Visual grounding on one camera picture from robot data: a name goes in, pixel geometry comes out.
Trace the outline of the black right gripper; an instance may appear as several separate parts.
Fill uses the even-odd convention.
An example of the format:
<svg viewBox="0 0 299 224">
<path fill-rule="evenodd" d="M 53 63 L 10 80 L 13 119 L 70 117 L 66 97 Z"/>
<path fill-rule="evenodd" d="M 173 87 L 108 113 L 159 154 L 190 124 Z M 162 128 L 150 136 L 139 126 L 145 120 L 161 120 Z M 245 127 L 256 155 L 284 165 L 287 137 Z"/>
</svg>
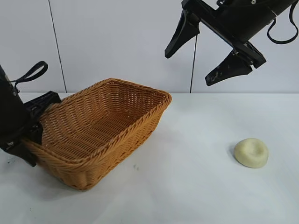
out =
<svg viewBox="0 0 299 224">
<path fill-rule="evenodd" d="M 207 86 L 229 78 L 248 75 L 251 66 L 266 63 L 250 39 L 293 4 L 292 0 L 227 0 L 213 9 L 203 0 L 185 0 L 177 28 L 164 50 L 172 57 L 185 43 L 200 33 L 204 23 L 232 47 L 227 57 L 205 77 Z"/>
</svg>

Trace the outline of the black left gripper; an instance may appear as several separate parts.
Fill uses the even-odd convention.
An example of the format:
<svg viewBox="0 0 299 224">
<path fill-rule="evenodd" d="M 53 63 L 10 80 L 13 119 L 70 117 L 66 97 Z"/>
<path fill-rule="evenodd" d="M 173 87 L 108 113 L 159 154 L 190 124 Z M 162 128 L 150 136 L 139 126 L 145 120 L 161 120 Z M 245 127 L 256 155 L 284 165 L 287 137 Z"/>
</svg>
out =
<svg viewBox="0 0 299 224">
<path fill-rule="evenodd" d="M 10 81 L 3 68 L 0 69 L 0 148 L 32 167 L 36 166 L 36 157 L 21 139 L 26 136 L 42 143 L 43 128 L 38 120 L 50 105 L 61 103 L 61 98 L 56 92 L 47 92 L 23 103 L 17 85 L 42 75 L 43 65 L 34 65 L 25 75 Z"/>
</svg>

